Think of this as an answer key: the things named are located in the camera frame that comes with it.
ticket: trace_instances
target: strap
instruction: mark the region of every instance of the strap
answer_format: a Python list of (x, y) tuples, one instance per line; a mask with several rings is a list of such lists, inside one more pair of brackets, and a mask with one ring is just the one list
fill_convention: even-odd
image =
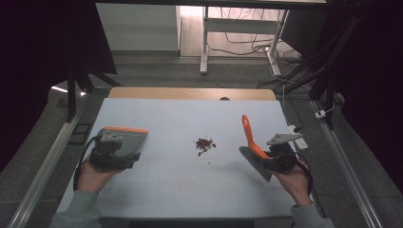
[(311, 195), (312, 189), (314, 188), (314, 178), (312, 177), (311, 172), (301, 162), (298, 161), (296, 165), (305, 173), (306, 178), (308, 179), (308, 195)]

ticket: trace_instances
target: metal frame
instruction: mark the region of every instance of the metal frame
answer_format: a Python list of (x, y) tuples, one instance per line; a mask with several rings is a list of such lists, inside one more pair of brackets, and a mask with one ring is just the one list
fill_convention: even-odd
[(275, 76), (280, 76), (281, 72), (278, 68), (276, 57), (274, 56), (279, 36), (284, 26), (285, 18), (288, 10), (286, 10), (279, 21), (261, 21), (261, 20), (234, 20), (224, 18), (209, 18), (208, 7), (203, 7), (203, 37), (201, 46), (201, 70), (200, 74), (207, 73), (208, 32), (235, 32), (235, 33), (258, 33), (275, 35), (273, 44), (267, 49), (267, 57), (269, 58), (270, 67)]
[(53, 173), (54, 167), (56, 163), (59, 161), (60, 156), (62, 155), (63, 150), (67, 144), (68, 138), (71, 135), (71, 132), (74, 130), (75, 124), (77, 124), (78, 120), (81, 117), (84, 106), (86, 104), (87, 96), (84, 96), (79, 102), (77, 113), (72, 118), (71, 122), (65, 123), (57, 136), (53, 146), (50, 148), (47, 157), (39, 168), (38, 173), (36, 173), (35, 178), (33, 179), (31, 185), (27, 193), (24, 195), (20, 205), (14, 213), (14, 216), (9, 223), (9, 228), (14, 227), (25, 227), (27, 224), (30, 215), (32, 214), (33, 209), (35, 208), (38, 199), (41, 197), (42, 192), (45, 189), (45, 186), (48, 183), (48, 179), (50, 175)]
[[(314, 101), (311, 101), (312, 109), (317, 112), (322, 108), (317, 106)], [(379, 215), (374, 209), (364, 187), (362, 186), (361, 182), (358, 179), (350, 161), (347, 157), (346, 151), (343, 149), (340, 141), (338, 140), (337, 134), (334, 130), (332, 130), (328, 124), (324, 121), (320, 121), (320, 126), (328, 140), (329, 145), (331, 146), (336, 160), (340, 165), (341, 171), (348, 182), (350, 189), (357, 200), (358, 206), (361, 210), (362, 215), (364, 216), (365, 220), (367, 221), (368, 227), (370, 228), (381, 228), (383, 227), (382, 222), (379, 219)]]

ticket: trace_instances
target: aluminum rail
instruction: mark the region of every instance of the aluminum rail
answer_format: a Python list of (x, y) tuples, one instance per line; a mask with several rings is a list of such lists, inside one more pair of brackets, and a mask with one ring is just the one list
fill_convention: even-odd
[(47, 157), (29, 186), (27, 193), (24, 195), (24, 198), (15, 211), (14, 216), (8, 225), (9, 228), (26, 226), (32, 211), (38, 202), (38, 199), (41, 197), (42, 192), (48, 183), (48, 179), (50, 178), (50, 175), (52, 174), (54, 167), (59, 161), (59, 158), (67, 144), (68, 136), (71, 135), (71, 132), (74, 130), (75, 125), (83, 113), (84, 105), (88, 96), (89, 95), (85, 95), (82, 97), (82, 99), (80, 99), (76, 115), (73, 117), (70, 123), (65, 123), (63, 125), (62, 130), (57, 136), (53, 146), (50, 148)]
[[(321, 108), (317, 108), (317, 105), (314, 101), (311, 101), (312, 108), (315, 112), (321, 110)], [(333, 152), (335, 153), (338, 164), (340, 165), (341, 171), (348, 182), (350, 189), (357, 200), (358, 206), (361, 210), (362, 215), (367, 221), (368, 227), (371, 228), (382, 228), (384, 227), (379, 219), (379, 215), (374, 209), (367, 193), (364, 190), (361, 182), (358, 179), (353, 167), (350, 164), (350, 161), (344, 151), (340, 141), (337, 138), (335, 131), (331, 130), (324, 121), (320, 121), (320, 125), (322, 127), (323, 132), (329, 142), (329, 145), (332, 147)]]

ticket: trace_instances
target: gray sleeve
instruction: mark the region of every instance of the gray sleeve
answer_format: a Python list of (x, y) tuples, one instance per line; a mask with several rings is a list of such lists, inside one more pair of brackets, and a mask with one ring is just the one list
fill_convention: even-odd
[(96, 207), (98, 194), (75, 191), (73, 200), (65, 212), (56, 213), (51, 228), (100, 228), (101, 211)]
[(322, 218), (317, 211), (315, 203), (308, 206), (291, 208), (294, 221), (296, 222), (295, 228), (334, 228), (332, 221), (328, 218)]

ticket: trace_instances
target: table leg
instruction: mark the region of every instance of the table leg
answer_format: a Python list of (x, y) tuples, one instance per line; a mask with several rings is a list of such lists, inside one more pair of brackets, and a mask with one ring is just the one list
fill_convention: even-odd
[(207, 73), (207, 34), (208, 34), (208, 7), (203, 7), (203, 35), (201, 46), (201, 74)]
[(281, 76), (281, 72), (279, 71), (278, 68), (278, 64), (276, 61), (276, 57), (275, 57), (275, 51), (276, 51), (276, 46), (278, 44), (278, 39), (279, 39), (279, 35), (281, 34), (282, 31), (282, 27), (284, 26), (284, 21), (285, 21), (285, 17), (287, 16), (288, 10), (286, 10), (282, 16), (281, 19), (278, 22), (278, 27), (275, 33), (275, 37), (273, 38), (273, 44), (272, 46), (270, 46), (270, 48), (266, 49), (267, 52), (267, 58), (269, 58), (269, 62), (270, 62), (270, 67), (273, 70), (273, 74), (278, 77)]

